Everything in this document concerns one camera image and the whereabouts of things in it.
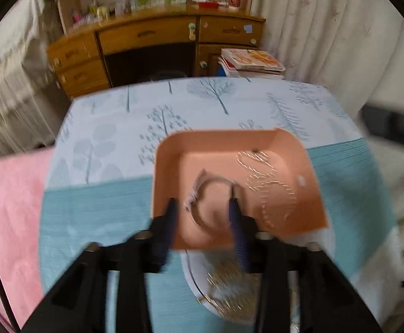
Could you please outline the lace covered furniture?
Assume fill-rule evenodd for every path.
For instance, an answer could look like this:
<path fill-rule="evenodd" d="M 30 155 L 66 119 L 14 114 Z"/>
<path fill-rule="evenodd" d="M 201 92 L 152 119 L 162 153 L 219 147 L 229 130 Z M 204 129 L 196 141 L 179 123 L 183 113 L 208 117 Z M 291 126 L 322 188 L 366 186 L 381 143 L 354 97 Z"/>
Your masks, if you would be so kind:
<path fill-rule="evenodd" d="M 70 101 L 46 50 L 62 35 L 57 0 L 18 0 L 0 21 L 0 157 L 56 139 Z"/>

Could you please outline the pink rectangular jewelry tray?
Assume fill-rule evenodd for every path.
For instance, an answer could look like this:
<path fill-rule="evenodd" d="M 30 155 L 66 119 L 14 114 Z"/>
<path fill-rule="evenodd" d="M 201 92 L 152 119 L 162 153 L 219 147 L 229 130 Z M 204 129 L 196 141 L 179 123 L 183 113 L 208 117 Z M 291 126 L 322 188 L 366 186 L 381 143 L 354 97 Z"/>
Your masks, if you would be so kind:
<path fill-rule="evenodd" d="M 283 240 L 329 227 L 313 164 L 303 144 L 281 128 L 178 132 L 158 146 L 151 215 L 179 202 L 175 249 L 233 244 L 228 201 Z"/>

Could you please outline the cream patterned curtain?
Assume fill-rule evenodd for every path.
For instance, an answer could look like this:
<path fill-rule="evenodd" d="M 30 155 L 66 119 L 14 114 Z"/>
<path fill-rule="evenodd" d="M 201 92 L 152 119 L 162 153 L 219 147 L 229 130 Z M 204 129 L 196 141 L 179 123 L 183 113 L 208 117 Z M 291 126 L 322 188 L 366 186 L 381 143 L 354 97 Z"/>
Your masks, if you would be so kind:
<path fill-rule="evenodd" d="M 404 18 L 389 0 L 252 0 L 251 12 L 289 80 L 326 87 L 351 116 L 404 110 Z"/>

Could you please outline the stack of magazines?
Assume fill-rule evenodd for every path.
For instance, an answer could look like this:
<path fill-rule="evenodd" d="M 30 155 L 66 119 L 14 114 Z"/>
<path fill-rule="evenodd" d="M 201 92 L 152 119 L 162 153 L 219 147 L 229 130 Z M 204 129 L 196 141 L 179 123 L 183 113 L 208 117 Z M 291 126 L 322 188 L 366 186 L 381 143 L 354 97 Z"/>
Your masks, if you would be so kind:
<path fill-rule="evenodd" d="M 227 77 L 285 78 L 284 65 L 265 51 L 222 48 L 218 62 Z"/>

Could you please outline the wooden desk with drawers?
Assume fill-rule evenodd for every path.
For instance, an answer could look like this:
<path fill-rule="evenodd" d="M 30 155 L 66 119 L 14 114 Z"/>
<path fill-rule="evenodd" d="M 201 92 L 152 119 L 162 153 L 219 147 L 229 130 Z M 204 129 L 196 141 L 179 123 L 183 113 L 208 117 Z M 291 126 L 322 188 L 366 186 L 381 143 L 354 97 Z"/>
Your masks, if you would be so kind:
<path fill-rule="evenodd" d="M 81 27 L 47 54 L 74 99 L 166 77 L 213 77 L 222 49 L 257 49 L 264 24 L 263 17 L 228 8 L 154 7 Z"/>

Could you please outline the gold chain jewelry pile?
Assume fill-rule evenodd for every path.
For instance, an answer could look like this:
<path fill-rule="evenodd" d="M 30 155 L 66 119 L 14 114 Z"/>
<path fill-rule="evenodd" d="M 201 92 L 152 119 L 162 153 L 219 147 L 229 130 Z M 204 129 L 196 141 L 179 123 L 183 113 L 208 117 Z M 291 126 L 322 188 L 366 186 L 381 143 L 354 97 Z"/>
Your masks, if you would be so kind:
<path fill-rule="evenodd" d="M 197 298 L 199 304 L 207 304 L 232 322 L 251 323 L 255 319 L 259 274 L 245 273 L 235 260 L 227 260 L 207 272 L 206 282 L 208 287 Z"/>

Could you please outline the pink quilted blanket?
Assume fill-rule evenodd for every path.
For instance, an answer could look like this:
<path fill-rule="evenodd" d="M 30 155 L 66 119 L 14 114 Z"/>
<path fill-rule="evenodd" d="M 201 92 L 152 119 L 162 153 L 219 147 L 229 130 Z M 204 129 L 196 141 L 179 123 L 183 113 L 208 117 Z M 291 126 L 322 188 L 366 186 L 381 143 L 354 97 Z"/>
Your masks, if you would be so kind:
<path fill-rule="evenodd" d="M 39 221 L 53 149 L 0 158 L 0 279 L 23 326 L 43 297 Z"/>

